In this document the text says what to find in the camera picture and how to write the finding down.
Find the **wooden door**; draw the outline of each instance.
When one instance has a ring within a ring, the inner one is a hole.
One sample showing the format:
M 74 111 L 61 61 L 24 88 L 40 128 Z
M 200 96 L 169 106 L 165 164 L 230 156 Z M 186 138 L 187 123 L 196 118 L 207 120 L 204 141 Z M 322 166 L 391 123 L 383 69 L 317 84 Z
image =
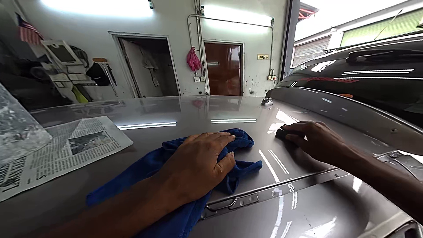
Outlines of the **wooden door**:
M 242 96 L 241 46 L 204 43 L 210 95 Z

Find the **yellow cloth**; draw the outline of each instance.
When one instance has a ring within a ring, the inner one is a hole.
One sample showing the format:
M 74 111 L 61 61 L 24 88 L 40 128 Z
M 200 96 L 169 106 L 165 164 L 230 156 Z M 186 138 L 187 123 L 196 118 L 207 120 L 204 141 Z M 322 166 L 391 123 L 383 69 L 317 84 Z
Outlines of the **yellow cloth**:
M 75 97 L 77 97 L 77 100 L 79 103 L 87 103 L 88 100 L 82 95 L 82 93 L 75 87 L 75 85 L 72 86 L 72 92 L 75 94 Z

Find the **pink bag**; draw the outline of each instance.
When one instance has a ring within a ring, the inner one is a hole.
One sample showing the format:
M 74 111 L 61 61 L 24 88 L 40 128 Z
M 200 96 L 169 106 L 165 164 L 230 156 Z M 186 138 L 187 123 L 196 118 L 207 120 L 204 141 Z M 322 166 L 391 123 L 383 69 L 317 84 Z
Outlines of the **pink bag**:
M 197 55 L 195 54 L 194 47 L 191 47 L 190 51 L 187 55 L 187 63 L 188 66 L 191 68 L 192 71 L 196 71 L 201 69 L 201 62 L 198 59 Z

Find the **silver car trunk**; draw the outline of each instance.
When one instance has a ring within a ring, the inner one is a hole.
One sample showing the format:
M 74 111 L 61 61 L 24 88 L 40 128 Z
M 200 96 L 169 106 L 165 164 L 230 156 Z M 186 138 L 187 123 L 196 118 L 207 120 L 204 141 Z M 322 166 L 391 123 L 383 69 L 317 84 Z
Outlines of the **silver car trunk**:
M 234 194 L 213 191 L 208 202 L 211 209 L 205 211 L 205 219 L 194 227 L 191 237 L 357 237 L 394 216 L 397 220 L 393 219 L 395 225 L 389 226 L 391 231 L 410 220 L 365 184 L 360 190 L 364 195 L 360 195 L 353 189 L 353 183 L 356 187 L 359 183 L 356 178 L 311 160 L 275 138 L 275 132 L 283 124 L 300 120 L 322 121 L 369 154 L 383 154 L 395 148 L 319 113 L 278 100 L 272 106 L 262 106 L 261 100 L 232 96 L 155 97 L 35 111 L 32 115 L 45 127 L 103 115 L 117 126 L 161 122 L 176 122 L 176 126 L 124 130 L 134 142 L 132 146 L 3 201 L 0 210 L 4 217 L 14 219 L 2 219 L 0 230 L 5 237 L 42 232 L 81 212 L 87 193 L 161 147 L 162 142 L 230 128 L 243 129 L 255 142 L 250 149 L 236 151 L 235 158 L 262 160 L 263 168 L 242 180 Z M 374 212 L 377 217 L 372 220 L 371 211 L 384 209 L 381 215 Z M 337 230 L 324 233 L 323 227 Z

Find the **doorway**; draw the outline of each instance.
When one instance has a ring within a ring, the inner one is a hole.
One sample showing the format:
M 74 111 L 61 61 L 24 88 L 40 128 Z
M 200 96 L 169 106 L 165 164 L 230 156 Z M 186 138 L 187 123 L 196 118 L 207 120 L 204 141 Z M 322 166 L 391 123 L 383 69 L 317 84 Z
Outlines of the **doorway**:
M 210 95 L 242 96 L 242 45 L 205 42 Z
M 167 38 L 118 39 L 140 97 L 179 95 Z

